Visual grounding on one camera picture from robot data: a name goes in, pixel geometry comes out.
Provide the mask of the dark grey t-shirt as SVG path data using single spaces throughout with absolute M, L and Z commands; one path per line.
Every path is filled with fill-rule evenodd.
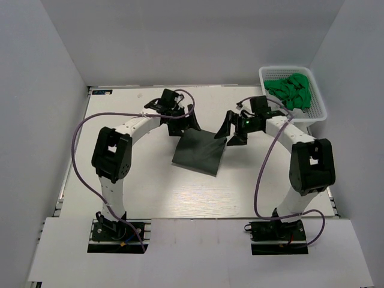
M 185 169 L 216 176 L 227 138 L 216 139 L 210 131 L 188 129 L 180 138 L 172 163 Z

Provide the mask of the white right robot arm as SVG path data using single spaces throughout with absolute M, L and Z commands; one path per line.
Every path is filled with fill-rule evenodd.
M 253 96 L 247 99 L 251 110 L 238 102 L 239 113 L 227 111 L 215 138 L 230 137 L 228 146 L 246 145 L 248 134 L 262 131 L 273 137 L 290 152 L 290 188 L 284 200 L 269 217 L 271 233 L 285 239 L 293 231 L 292 222 L 307 214 L 307 206 L 336 180 L 332 145 L 328 139 L 316 139 L 293 124 L 293 115 L 286 109 L 272 110 L 271 99 Z

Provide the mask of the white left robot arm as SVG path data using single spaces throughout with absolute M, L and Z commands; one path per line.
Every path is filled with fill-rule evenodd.
M 127 219 L 122 201 L 123 181 L 131 169 L 134 144 L 163 124 L 171 137 L 181 137 L 191 128 L 201 130 L 194 113 L 195 102 L 187 107 L 181 104 L 189 94 L 183 89 L 164 89 L 161 97 L 144 105 L 138 115 L 117 127 L 100 130 L 91 159 L 104 199 L 97 220 L 106 226 L 106 232 L 113 239 L 121 239 L 127 232 L 127 225 L 120 220 Z

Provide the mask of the light grey t-shirt in basket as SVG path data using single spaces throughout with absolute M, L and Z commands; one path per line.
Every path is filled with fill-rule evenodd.
M 307 113 L 302 111 L 301 109 L 293 109 L 292 115 L 296 119 L 304 119 L 307 118 Z

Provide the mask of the green t-shirt in basket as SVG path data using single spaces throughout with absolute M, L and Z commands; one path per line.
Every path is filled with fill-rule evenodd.
M 285 79 L 264 81 L 265 89 L 278 98 L 290 111 L 310 108 L 311 93 L 307 76 L 294 73 Z

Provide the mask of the white plastic mesh basket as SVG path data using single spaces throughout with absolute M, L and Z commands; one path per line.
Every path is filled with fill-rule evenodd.
M 309 126 L 315 122 L 324 121 L 327 118 L 327 112 L 325 109 L 325 105 L 323 103 L 321 94 L 319 92 L 319 89 L 317 87 L 316 81 L 311 73 L 311 71 L 308 68 L 300 67 L 300 66 L 266 66 L 259 69 L 259 78 L 260 78 L 260 84 L 262 87 L 262 92 L 264 95 L 266 95 L 268 98 L 273 99 L 277 101 L 278 103 L 275 105 L 276 108 L 279 107 L 279 105 L 283 105 L 283 103 L 276 98 L 275 96 L 271 95 L 264 86 L 264 81 L 266 80 L 278 80 L 278 79 L 285 79 L 289 76 L 291 76 L 294 73 L 299 73 L 307 76 L 309 83 L 310 83 L 310 93 L 311 93 L 311 104 L 310 108 L 305 110 L 304 112 L 307 113 L 307 118 L 304 119 L 296 119 L 294 118 L 294 123 L 303 124 L 305 126 Z

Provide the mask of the blue label sticker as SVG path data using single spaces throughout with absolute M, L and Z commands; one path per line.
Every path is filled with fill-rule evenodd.
M 111 95 L 112 93 L 112 89 L 96 89 L 92 91 L 92 95 Z

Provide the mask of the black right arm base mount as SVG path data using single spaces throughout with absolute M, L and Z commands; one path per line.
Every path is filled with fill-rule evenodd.
M 244 226 L 250 234 L 253 256 L 281 256 L 308 254 L 307 238 L 301 220 L 253 221 Z

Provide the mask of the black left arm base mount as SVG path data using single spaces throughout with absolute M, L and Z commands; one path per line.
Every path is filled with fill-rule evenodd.
M 143 246 L 148 248 L 151 237 L 151 222 L 149 220 L 134 220 L 131 222 L 139 233 Z M 88 254 L 143 254 L 142 245 L 133 231 L 128 226 L 122 233 L 113 235 L 97 220 L 93 220 L 88 241 Z

